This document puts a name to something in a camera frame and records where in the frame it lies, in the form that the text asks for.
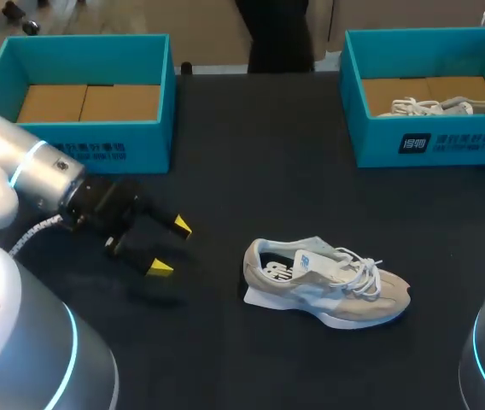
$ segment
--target white shoelace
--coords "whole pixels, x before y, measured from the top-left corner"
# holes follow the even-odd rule
[[[329,284],[332,288],[351,290],[357,296],[375,297],[381,293],[381,277],[377,265],[383,261],[374,261],[370,258],[361,258],[352,250],[336,248],[341,253],[343,261],[338,262],[339,267],[357,267],[358,271],[353,280],[339,284]],[[366,293],[372,285],[376,286],[375,292]]]
[[[415,98],[406,97],[406,100],[394,100],[391,114],[402,115],[439,115],[443,111],[437,101],[417,102]]]

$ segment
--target shoe tongue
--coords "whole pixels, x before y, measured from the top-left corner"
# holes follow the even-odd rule
[[[348,282],[356,275],[351,266],[341,267],[339,261],[300,249],[295,252],[292,278],[299,278],[307,272],[316,272],[334,283]]]

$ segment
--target beige sneaker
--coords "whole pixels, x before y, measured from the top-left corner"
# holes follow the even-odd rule
[[[244,255],[243,299],[263,308],[304,310],[336,329],[380,325],[407,308],[410,286],[378,269],[379,263],[319,237],[256,239]]]

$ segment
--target black tablecloth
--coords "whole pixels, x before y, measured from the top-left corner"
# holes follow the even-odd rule
[[[135,238],[187,252],[183,304],[127,299],[119,281],[134,273],[92,235],[46,231],[21,253],[111,346],[120,410],[463,408],[459,355],[485,296],[485,167],[357,169],[337,80],[178,79],[172,171],[142,181],[194,236],[181,243],[143,221]],[[21,212],[3,240],[35,217]],[[412,286],[406,315],[336,331],[237,298],[253,239],[314,235],[383,259]]]

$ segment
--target person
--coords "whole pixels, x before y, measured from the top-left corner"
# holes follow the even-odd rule
[[[314,69],[308,0],[235,0],[252,37],[249,73],[308,73]]]

